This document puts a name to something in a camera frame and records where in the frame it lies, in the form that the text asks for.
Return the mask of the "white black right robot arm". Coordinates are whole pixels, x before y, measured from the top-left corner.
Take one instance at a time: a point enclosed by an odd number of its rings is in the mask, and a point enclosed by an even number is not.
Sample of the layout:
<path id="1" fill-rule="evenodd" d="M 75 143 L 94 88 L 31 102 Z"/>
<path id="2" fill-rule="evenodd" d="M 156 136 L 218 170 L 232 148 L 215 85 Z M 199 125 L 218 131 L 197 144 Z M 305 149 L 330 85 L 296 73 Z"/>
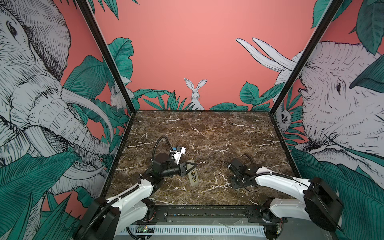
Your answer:
<path id="1" fill-rule="evenodd" d="M 328 232 L 340 227 L 344 203 L 325 180 L 292 177 L 254 162 L 247 166 L 238 159 L 232 159 L 228 169 L 233 173 L 234 189 L 261 186 L 290 196 L 288 200 L 271 198 L 266 202 L 265 209 L 274 217 L 308 220 Z"/>

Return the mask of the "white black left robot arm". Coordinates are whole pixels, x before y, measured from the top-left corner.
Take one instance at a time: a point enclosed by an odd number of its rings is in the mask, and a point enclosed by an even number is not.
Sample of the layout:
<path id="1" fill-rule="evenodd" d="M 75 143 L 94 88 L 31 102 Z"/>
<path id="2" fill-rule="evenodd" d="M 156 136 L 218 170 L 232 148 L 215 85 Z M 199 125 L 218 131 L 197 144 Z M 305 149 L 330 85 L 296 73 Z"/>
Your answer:
<path id="1" fill-rule="evenodd" d="M 145 218 L 151 219 L 153 214 L 148 212 L 153 211 L 154 203 L 148 197 L 161 187 L 164 178 L 183 177 L 196 166 L 192 162 L 176 164 L 172 154 L 158 154 L 134 186 L 111 198 L 94 200 L 73 233 L 73 239 L 112 240 L 129 225 Z"/>

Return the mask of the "grey remote control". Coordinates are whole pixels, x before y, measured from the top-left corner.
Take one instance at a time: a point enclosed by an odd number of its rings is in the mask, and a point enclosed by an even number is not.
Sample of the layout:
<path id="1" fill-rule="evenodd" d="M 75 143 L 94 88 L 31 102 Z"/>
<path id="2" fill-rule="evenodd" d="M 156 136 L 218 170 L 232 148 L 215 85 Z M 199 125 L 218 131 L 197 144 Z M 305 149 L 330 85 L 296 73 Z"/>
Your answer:
<path id="1" fill-rule="evenodd" d="M 199 177 L 198 177 L 198 173 L 197 173 L 197 167 L 193 170 L 188 170 L 188 178 L 189 178 L 189 181 L 190 181 L 190 184 L 192 187 L 196 187 L 198 184 L 199 184 Z"/>

